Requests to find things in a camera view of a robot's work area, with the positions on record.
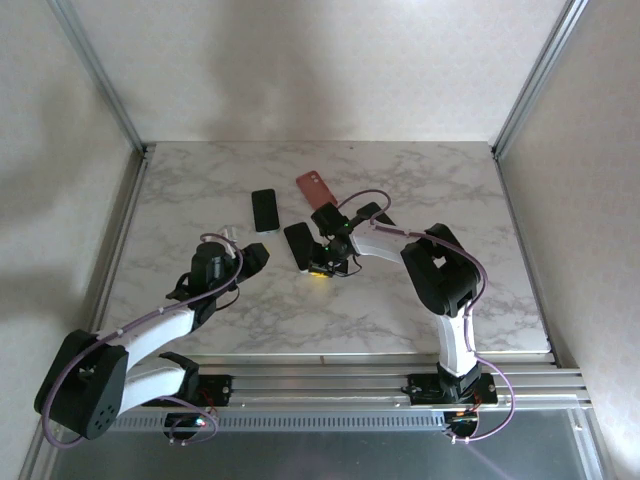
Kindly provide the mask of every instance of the cable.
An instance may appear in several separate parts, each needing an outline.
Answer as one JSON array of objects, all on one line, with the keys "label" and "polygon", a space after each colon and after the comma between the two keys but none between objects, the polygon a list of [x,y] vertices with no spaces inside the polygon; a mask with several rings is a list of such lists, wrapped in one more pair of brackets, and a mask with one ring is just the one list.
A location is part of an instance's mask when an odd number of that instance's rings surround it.
[{"label": "cable", "polygon": [[[201,416],[208,418],[209,421],[211,422],[211,425],[213,426],[213,432],[211,433],[211,435],[209,435],[208,437],[205,438],[201,438],[199,440],[182,440],[182,442],[180,442],[180,445],[182,445],[183,447],[186,447],[187,445],[193,445],[194,443],[202,443],[202,442],[206,442],[207,440],[211,440],[213,437],[216,436],[216,433],[218,433],[218,420],[211,415],[209,412],[207,412],[206,410],[203,410],[200,407],[197,407],[196,405],[189,403],[185,400],[182,400],[181,398],[176,398],[176,397],[172,397],[172,396],[163,396],[163,397],[158,397],[158,400],[164,400],[166,402],[172,402],[172,403],[176,403],[178,405],[182,405],[183,407],[187,407],[190,408],[191,410],[194,410],[195,412],[199,413]],[[174,433],[176,430],[176,427],[182,423],[183,420],[185,420],[186,416],[184,417],[180,417],[179,419],[177,419],[175,422],[173,422],[173,425],[171,425],[171,429],[169,430],[169,444],[173,445],[175,442],[175,437],[174,437]]]},{"label": "cable", "polygon": [[213,404],[213,399],[211,398],[211,396],[209,395],[209,390],[207,390],[206,388],[201,388],[200,390],[198,390],[198,392],[200,393],[200,395],[202,395],[204,397],[204,399],[207,401],[207,403],[209,404],[209,407],[211,407],[211,410],[213,410],[214,412],[216,412],[216,418],[220,417],[220,414],[218,413],[218,409],[215,407],[215,405]]},{"label": "cable", "polygon": [[473,429],[473,433],[471,434],[472,437],[478,433],[478,429],[480,428],[480,414],[477,411],[474,411],[473,413],[476,414],[476,428]]},{"label": "cable", "polygon": [[223,306],[216,308],[216,312],[219,312],[220,310],[224,310],[225,308],[229,308],[231,305],[233,305],[238,301],[238,299],[240,298],[240,287],[237,287],[236,290],[238,291],[236,298],[234,298],[228,303],[225,303]]},{"label": "cable", "polygon": [[475,296],[475,298],[473,298],[466,306],[464,309],[464,314],[463,314],[463,319],[464,319],[464,341],[465,341],[465,345],[467,347],[467,350],[469,352],[473,352],[473,355],[475,357],[475,359],[479,362],[482,363],[483,365],[486,365],[490,368],[492,368],[505,382],[505,384],[507,385],[507,388],[509,389],[509,393],[511,394],[511,408],[509,410],[509,414],[507,415],[507,418],[505,418],[502,423],[500,423],[497,427],[493,428],[492,430],[489,430],[488,432],[482,434],[482,435],[478,435],[478,436],[472,436],[472,437],[458,437],[455,434],[452,434],[452,442],[455,443],[456,440],[463,440],[465,443],[469,443],[469,442],[475,442],[478,440],[483,440],[485,438],[488,438],[496,433],[498,433],[500,430],[502,430],[504,427],[507,426],[507,424],[511,421],[511,419],[513,418],[513,415],[515,413],[515,407],[516,407],[516,395],[515,392],[513,391],[513,385],[511,384],[511,382],[509,381],[509,379],[507,378],[507,376],[504,374],[504,372],[502,370],[500,370],[496,365],[494,365],[493,363],[489,362],[488,360],[485,360],[482,357],[479,357],[478,354],[475,352],[475,350],[473,348],[471,348],[471,341],[469,339],[469,316],[471,314],[471,311],[473,310],[473,307],[476,305],[476,303],[478,303],[478,300],[480,300],[480,298],[482,297],[482,295],[484,294],[485,290],[487,289],[487,285],[489,283],[489,275],[487,274],[486,269],[484,268],[484,266],[480,263],[480,261],[478,259],[476,259],[473,255],[471,255],[470,253],[468,253],[466,250],[458,247],[457,245],[454,245],[450,242],[447,242],[446,240],[442,240],[434,235],[429,235],[428,233],[424,233],[424,232],[414,232],[411,230],[403,230],[399,227],[392,227],[392,226],[388,226],[388,225],[383,225],[380,224],[378,222],[375,222],[374,220],[376,219],[376,217],[378,217],[379,215],[382,215],[384,212],[386,212],[389,207],[391,206],[391,197],[389,196],[389,194],[383,190],[378,190],[378,189],[368,189],[368,190],[362,190],[361,192],[357,192],[354,193],[353,195],[347,197],[345,200],[342,201],[342,203],[340,203],[338,205],[338,208],[342,207],[343,205],[345,205],[347,202],[351,201],[352,199],[360,196],[360,195],[364,195],[365,193],[380,193],[382,195],[385,196],[385,198],[387,199],[387,205],[385,205],[385,207],[380,210],[379,212],[377,212],[375,215],[373,215],[371,217],[371,219],[369,220],[369,222],[371,223],[371,225],[373,225],[375,230],[381,231],[381,232],[386,232],[386,233],[391,233],[394,235],[402,235],[405,237],[413,237],[413,238],[425,238],[435,244],[441,245],[449,250],[451,250],[452,252],[455,252],[461,256],[463,256],[464,258],[466,258],[467,260],[469,260],[477,269],[478,272],[480,272],[480,277],[482,279],[482,287],[480,288],[480,291],[478,292],[478,294]]},{"label": "cable", "polygon": [[384,195],[384,197],[387,199],[387,204],[384,206],[384,208],[382,210],[377,211],[376,213],[374,213],[371,218],[369,219],[369,222],[371,223],[371,225],[373,225],[373,221],[378,218],[380,215],[382,215],[384,212],[386,212],[387,210],[389,210],[389,207],[391,206],[391,197],[389,196],[389,194],[387,192],[385,192],[384,190],[380,190],[378,188],[368,188],[367,190],[362,190],[360,192],[354,193],[353,195],[351,195],[350,197],[347,197],[346,199],[344,199],[342,202],[340,202],[340,204],[338,205],[338,209],[342,208],[344,205],[346,205],[347,203],[349,203],[351,200],[353,200],[356,197],[359,197],[360,195],[364,195],[365,193],[379,193],[381,195]]},{"label": "cable", "polygon": [[92,352],[94,352],[95,350],[100,348],[102,345],[104,345],[106,343],[109,343],[110,341],[116,339],[119,336],[124,335],[125,333],[133,330],[134,328],[139,327],[140,325],[148,322],[149,320],[152,320],[152,319],[158,317],[159,315],[164,315],[165,313],[173,312],[174,310],[177,310],[179,308],[182,308],[184,306],[187,306],[189,304],[192,304],[194,302],[202,300],[203,298],[207,298],[207,297],[209,297],[211,295],[214,295],[214,294],[218,293],[219,291],[227,288],[228,286],[233,284],[233,282],[236,281],[236,279],[238,278],[238,275],[240,275],[240,271],[242,270],[242,265],[244,264],[244,258],[242,256],[242,251],[231,240],[229,240],[228,238],[223,237],[222,235],[219,235],[217,233],[205,233],[205,234],[202,234],[202,235],[200,235],[200,241],[204,242],[207,237],[215,237],[218,240],[222,240],[222,241],[226,242],[228,245],[231,246],[231,248],[233,248],[233,250],[238,255],[238,269],[236,270],[236,272],[231,276],[231,278],[227,282],[225,282],[223,285],[219,286],[218,288],[214,288],[213,290],[211,290],[209,292],[205,292],[205,293],[202,293],[200,295],[197,295],[194,298],[190,298],[190,299],[184,300],[182,302],[174,303],[173,305],[169,305],[168,307],[160,307],[157,310],[153,310],[152,312],[149,312],[146,315],[143,315],[143,316],[135,319],[134,321],[132,321],[131,323],[128,323],[124,327],[121,327],[118,330],[116,330],[115,332],[110,333],[106,337],[96,341],[95,343],[93,343],[89,347],[85,348],[78,355],[73,357],[73,359],[67,364],[66,367],[64,367],[62,369],[62,372],[60,372],[60,375],[58,375],[56,380],[53,382],[53,386],[51,387],[51,390],[49,390],[47,398],[46,398],[46,400],[44,402],[44,406],[42,407],[42,419],[41,419],[42,430],[44,432],[45,438],[47,439],[47,441],[51,445],[53,445],[54,447],[57,447],[57,448],[61,448],[61,449],[73,448],[73,447],[75,447],[76,445],[78,445],[80,442],[82,442],[84,440],[84,437],[78,436],[78,438],[72,440],[71,442],[68,442],[68,443],[61,442],[60,440],[58,440],[54,436],[54,433],[51,431],[51,427],[49,425],[49,419],[50,419],[50,415],[51,415],[51,406],[53,405],[53,401],[54,401],[56,395],[60,391],[60,387],[62,386],[62,383],[67,378],[69,373],[71,373],[71,371],[84,358],[86,358],[89,354],[91,354]]},{"label": "cable", "polygon": [[362,265],[360,265],[360,264],[358,263],[358,261],[356,260],[356,256],[355,256],[355,255],[353,255],[353,256],[351,257],[351,260],[353,260],[353,263],[355,263],[355,264],[358,266],[358,270],[356,270],[355,272],[351,272],[351,273],[344,274],[344,275],[343,275],[343,274],[339,274],[340,272],[335,272],[335,273],[334,273],[334,275],[335,275],[336,277],[338,277],[338,278],[347,278],[347,277],[350,277],[351,275],[355,275],[356,273],[359,273],[359,272],[360,272],[360,270],[362,270]]},{"label": "cable", "polygon": [[480,406],[482,405],[482,398],[480,398],[480,396],[476,393],[476,391],[473,391],[473,401],[475,402],[473,404],[473,408],[471,408],[472,412],[476,412],[478,410],[478,408],[480,408]]}]

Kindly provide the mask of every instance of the marble surface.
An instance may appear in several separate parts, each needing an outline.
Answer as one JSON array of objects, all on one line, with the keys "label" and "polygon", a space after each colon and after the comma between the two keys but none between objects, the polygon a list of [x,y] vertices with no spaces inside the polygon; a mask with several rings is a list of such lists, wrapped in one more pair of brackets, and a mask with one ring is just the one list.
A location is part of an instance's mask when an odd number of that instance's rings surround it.
[{"label": "marble surface", "polygon": [[[485,143],[160,143],[145,178],[112,289],[105,326],[163,304],[188,271],[198,237],[234,225],[241,247],[261,241],[265,269],[240,300],[196,334],[167,345],[182,354],[435,353],[434,317],[404,267],[362,257],[350,278],[300,273],[282,231],[253,230],[253,190],[276,190],[280,223],[310,220],[295,178],[315,169],[338,199],[382,188],[395,223],[448,225],[487,268],[490,286],[474,311],[479,351],[549,350],[499,180]],[[347,216],[375,194],[345,207]]]}]

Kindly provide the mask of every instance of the red smartphone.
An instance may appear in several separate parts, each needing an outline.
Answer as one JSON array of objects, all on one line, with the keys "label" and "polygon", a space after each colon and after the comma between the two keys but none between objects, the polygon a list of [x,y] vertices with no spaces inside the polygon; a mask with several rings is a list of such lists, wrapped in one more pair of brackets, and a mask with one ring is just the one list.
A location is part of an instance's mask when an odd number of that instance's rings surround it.
[{"label": "red smartphone", "polygon": [[296,183],[314,210],[329,202],[338,205],[336,197],[333,196],[327,184],[324,183],[320,174],[315,170],[300,175],[296,178]]}]

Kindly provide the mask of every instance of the purple cable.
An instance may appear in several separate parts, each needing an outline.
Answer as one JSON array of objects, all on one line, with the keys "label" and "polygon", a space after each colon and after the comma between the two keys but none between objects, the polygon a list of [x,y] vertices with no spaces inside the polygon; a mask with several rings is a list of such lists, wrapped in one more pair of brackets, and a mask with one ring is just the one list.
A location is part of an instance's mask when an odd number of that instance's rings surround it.
[{"label": "purple cable", "polygon": [[471,341],[469,339],[469,315],[471,314],[471,311],[473,309],[473,307],[475,306],[476,303],[478,303],[478,300],[480,300],[480,297],[482,297],[482,295],[484,294],[485,290],[487,289],[487,285],[489,284],[489,275],[487,274],[487,270],[484,268],[484,266],[480,263],[480,261],[475,258],[473,255],[471,255],[470,253],[468,253],[467,251],[465,251],[464,249],[458,247],[457,245],[454,245],[450,242],[447,242],[446,240],[442,240],[438,237],[435,237],[433,235],[429,235],[428,233],[424,233],[424,232],[413,232],[413,231],[406,231],[406,230],[402,230],[400,228],[394,228],[394,227],[390,227],[388,225],[383,225],[377,222],[374,222],[374,220],[376,219],[376,217],[378,217],[379,215],[382,215],[384,212],[386,212],[389,207],[391,206],[391,197],[389,196],[389,194],[383,190],[379,190],[376,188],[371,188],[371,189],[367,189],[367,190],[362,190],[361,192],[357,192],[354,193],[353,195],[351,195],[350,197],[347,197],[345,200],[343,200],[339,205],[338,208],[342,207],[343,205],[345,205],[347,202],[351,201],[352,199],[359,197],[360,195],[364,195],[365,193],[380,193],[382,195],[385,196],[385,198],[387,199],[387,204],[385,205],[385,207],[380,210],[379,212],[377,212],[375,215],[373,215],[370,219],[370,223],[371,225],[374,226],[374,228],[376,230],[379,230],[381,232],[386,232],[386,233],[391,233],[391,234],[395,234],[395,235],[402,235],[405,237],[415,237],[415,238],[425,238],[435,244],[441,245],[445,248],[448,248],[449,250],[451,250],[452,252],[455,252],[459,255],[462,255],[464,258],[466,258],[467,260],[469,260],[471,263],[473,263],[473,265],[475,265],[475,267],[478,269],[478,272],[480,272],[480,277],[482,278],[482,287],[480,288],[480,291],[478,292],[478,294],[475,296],[475,298],[473,298],[466,306],[464,309],[464,342],[465,345],[467,347],[467,350],[469,352],[473,352],[473,355],[475,357],[475,359],[479,362],[482,363],[483,365],[488,366],[489,368],[492,368],[500,377],[502,377],[502,379],[504,380],[505,384],[507,385],[507,388],[509,389],[509,393],[511,394],[511,408],[509,410],[509,414],[507,415],[507,418],[504,419],[504,421],[502,423],[500,423],[500,425],[498,425],[497,427],[495,427],[492,430],[489,430],[486,433],[483,433],[482,435],[478,435],[475,436],[476,432],[478,431],[477,425],[476,425],[476,430],[473,432],[472,437],[459,437],[455,434],[451,434],[452,439],[455,440],[462,440],[465,443],[469,443],[469,442],[476,442],[478,440],[483,440],[485,438],[488,438],[496,433],[498,433],[500,430],[502,430],[504,427],[507,426],[507,424],[511,421],[511,419],[513,418],[513,415],[515,413],[515,408],[516,408],[516,394],[513,391],[513,385],[511,385],[511,382],[509,381],[509,379],[507,378],[507,376],[504,374],[504,372],[502,370],[500,370],[495,364],[491,363],[488,360],[485,360],[482,357],[479,357],[475,350],[473,348],[471,348]]},{"label": "purple cable", "polygon": [[[87,355],[89,355],[90,353],[92,353],[93,351],[95,351],[96,349],[98,349],[99,347],[101,347],[102,345],[109,343],[110,341],[114,340],[115,338],[117,338],[120,335],[123,335],[127,332],[129,332],[130,330],[133,330],[134,328],[139,327],[140,325],[142,325],[145,322],[148,322],[149,320],[156,318],[159,315],[163,315],[165,313],[169,313],[169,312],[173,312],[174,310],[177,310],[179,308],[182,308],[186,305],[189,305],[191,303],[197,302],[199,300],[202,300],[203,298],[209,297],[215,293],[218,293],[219,291],[227,288],[229,285],[231,285],[233,282],[235,282],[236,278],[238,278],[238,275],[240,275],[240,271],[242,270],[242,266],[244,264],[244,258],[242,256],[242,251],[236,246],[235,243],[233,243],[232,241],[230,241],[228,238],[223,237],[222,235],[219,235],[217,233],[204,233],[202,235],[200,235],[200,241],[204,242],[206,237],[215,237],[219,240],[224,241],[225,243],[227,243],[228,245],[231,246],[231,248],[233,248],[236,252],[236,254],[238,255],[238,269],[236,270],[236,272],[233,274],[233,276],[227,281],[225,282],[223,285],[219,286],[218,288],[214,288],[213,290],[209,291],[209,292],[205,292],[202,293],[200,295],[197,295],[193,298],[190,298],[188,300],[184,300],[182,302],[179,303],[174,303],[173,305],[169,305],[168,307],[164,307],[164,308],[159,308],[157,310],[154,310],[152,312],[147,313],[146,315],[141,316],[140,318],[135,319],[134,321],[132,321],[131,323],[128,323],[127,325],[125,325],[124,327],[118,329],[117,331],[110,333],[109,335],[107,335],[106,337],[98,340],[96,343],[90,345],[89,347],[85,348],[82,352],[80,352],[78,355],[76,355],[75,357],[73,357],[73,359],[67,364],[66,367],[64,367],[64,369],[62,369],[62,372],[60,372],[60,375],[58,375],[58,378],[56,378],[55,382],[53,382],[53,386],[51,387],[51,390],[49,390],[49,394],[47,395],[47,398],[44,402],[44,406],[42,407],[42,430],[44,432],[44,436],[47,439],[47,441],[53,445],[54,447],[57,448],[62,448],[62,449],[66,449],[66,448],[72,448],[75,447],[76,445],[78,445],[80,442],[82,442],[84,440],[84,437],[79,436],[78,438],[72,440],[71,442],[68,443],[64,443],[61,442],[60,440],[58,440],[54,433],[51,431],[51,427],[49,426],[49,417],[51,415],[51,406],[53,405],[53,400],[56,398],[56,395],[58,394],[58,391],[60,390],[60,387],[62,386],[62,383],[64,382],[65,378],[67,378],[67,376],[69,375],[69,373],[71,373],[71,371],[78,365],[78,363],[80,363],[85,357],[87,357]],[[189,404],[189,406],[194,407],[194,409],[197,409],[198,407],[195,407],[194,405]]]},{"label": "purple cable", "polygon": [[340,204],[338,205],[338,209],[342,208],[344,205],[346,205],[347,203],[349,203],[351,200],[353,200],[356,197],[359,197],[360,195],[364,195],[365,193],[379,193],[381,195],[384,195],[384,197],[387,199],[387,204],[384,206],[384,208],[376,213],[374,213],[371,218],[369,219],[369,222],[371,223],[371,225],[373,225],[373,221],[379,217],[380,215],[382,215],[384,212],[386,212],[387,210],[389,210],[389,207],[391,206],[391,197],[389,196],[389,194],[387,192],[385,192],[384,190],[380,190],[378,188],[369,188],[367,190],[362,190],[361,192],[358,193],[354,193],[353,195],[351,195],[350,197],[345,198],[342,202],[340,202]]},{"label": "purple cable", "polygon": [[[164,400],[167,402],[173,402],[176,403],[178,405],[182,405],[183,407],[187,407],[190,408],[191,410],[196,411],[197,413],[199,413],[201,416],[206,417],[209,419],[209,421],[211,422],[211,425],[213,425],[213,432],[211,433],[211,435],[209,435],[208,437],[204,437],[201,438],[200,440],[182,440],[182,442],[180,442],[180,444],[183,447],[186,447],[187,445],[193,445],[194,443],[202,443],[202,442],[206,442],[208,440],[211,440],[213,437],[216,436],[216,433],[218,433],[218,420],[211,415],[209,412],[207,412],[206,410],[197,407],[195,405],[193,405],[192,403],[186,402],[180,398],[176,398],[176,397],[171,397],[171,396],[164,396],[164,397],[158,397],[158,400]],[[185,417],[180,417],[178,420],[176,420],[175,422],[173,422],[173,425],[171,425],[171,429],[169,430],[169,440],[171,442],[171,445],[173,445],[173,442],[175,440],[175,437],[173,436],[176,427],[178,426],[178,424],[180,422],[182,422],[185,419]]]}]

